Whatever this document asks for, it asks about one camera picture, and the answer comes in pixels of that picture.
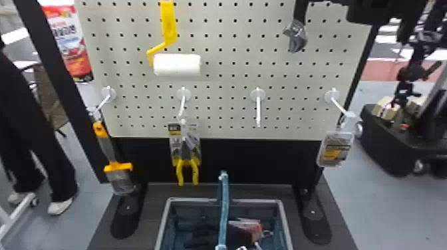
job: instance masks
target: blue handle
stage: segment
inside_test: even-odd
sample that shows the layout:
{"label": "blue handle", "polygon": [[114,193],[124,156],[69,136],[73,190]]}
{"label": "blue handle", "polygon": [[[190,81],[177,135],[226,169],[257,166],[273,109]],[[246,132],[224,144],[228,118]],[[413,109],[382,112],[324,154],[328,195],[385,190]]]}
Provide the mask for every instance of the blue handle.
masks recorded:
{"label": "blue handle", "polygon": [[220,213],[219,241],[215,250],[227,250],[225,245],[227,239],[227,223],[229,210],[229,191],[228,191],[228,174],[222,171],[219,176],[218,202],[221,203],[222,210]]}

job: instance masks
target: yellow pliers handle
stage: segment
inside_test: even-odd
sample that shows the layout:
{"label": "yellow pliers handle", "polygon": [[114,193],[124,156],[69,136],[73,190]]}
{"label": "yellow pliers handle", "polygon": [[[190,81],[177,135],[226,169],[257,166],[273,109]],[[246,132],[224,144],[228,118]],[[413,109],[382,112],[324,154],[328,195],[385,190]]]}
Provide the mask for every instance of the yellow pliers handle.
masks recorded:
{"label": "yellow pliers handle", "polygon": [[183,165],[189,164],[192,168],[192,184],[193,185],[199,185],[199,167],[197,166],[197,163],[194,160],[183,160],[179,159],[176,166],[176,175],[178,180],[178,185],[181,187],[184,185],[185,181],[183,178]]}

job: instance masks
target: white hook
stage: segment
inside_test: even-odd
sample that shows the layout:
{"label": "white hook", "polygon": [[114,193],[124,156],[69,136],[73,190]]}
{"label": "white hook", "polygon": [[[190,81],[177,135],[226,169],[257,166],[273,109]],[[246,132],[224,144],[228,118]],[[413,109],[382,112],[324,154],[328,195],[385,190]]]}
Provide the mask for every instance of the white hook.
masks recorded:
{"label": "white hook", "polygon": [[182,86],[181,89],[177,90],[177,98],[180,100],[180,109],[178,111],[178,118],[180,119],[183,116],[185,111],[185,103],[191,99],[191,91]]}
{"label": "white hook", "polygon": [[261,127],[261,101],[265,98],[265,91],[260,88],[256,87],[253,91],[250,93],[251,99],[256,102],[256,126],[258,128]]}
{"label": "white hook", "polygon": [[347,118],[355,118],[356,115],[354,112],[352,111],[347,111],[345,110],[338,102],[337,99],[340,98],[340,92],[335,89],[332,88],[330,91],[326,92],[325,94],[325,101],[327,103],[332,103],[334,104]]}
{"label": "white hook", "polygon": [[92,111],[93,114],[97,113],[107,102],[112,102],[116,98],[116,91],[110,85],[101,89],[101,95],[104,97],[98,106]]}

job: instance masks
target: pliers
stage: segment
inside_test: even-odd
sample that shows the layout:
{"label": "pliers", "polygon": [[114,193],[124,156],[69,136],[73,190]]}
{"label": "pliers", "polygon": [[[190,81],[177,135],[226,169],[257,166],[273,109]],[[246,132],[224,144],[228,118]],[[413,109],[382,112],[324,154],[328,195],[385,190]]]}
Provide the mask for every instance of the pliers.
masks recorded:
{"label": "pliers", "polygon": [[183,166],[191,166],[192,168],[192,183],[196,186],[199,185],[199,162],[197,161],[197,157],[191,156],[191,150],[189,149],[186,140],[182,139],[182,148],[180,152],[180,159],[177,162],[176,167],[176,175],[178,180],[178,185],[183,186],[184,178],[183,178]]}

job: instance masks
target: paint roller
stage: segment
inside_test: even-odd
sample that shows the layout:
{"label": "paint roller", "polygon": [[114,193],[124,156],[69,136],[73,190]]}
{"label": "paint roller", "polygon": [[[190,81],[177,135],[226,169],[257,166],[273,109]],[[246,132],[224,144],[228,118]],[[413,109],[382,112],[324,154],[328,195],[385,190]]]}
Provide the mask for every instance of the paint roller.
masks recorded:
{"label": "paint roller", "polygon": [[160,0],[163,42],[146,51],[149,64],[156,76],[198,76],[200,75],[200,55],[156,54],[177,40],[174,2]]}

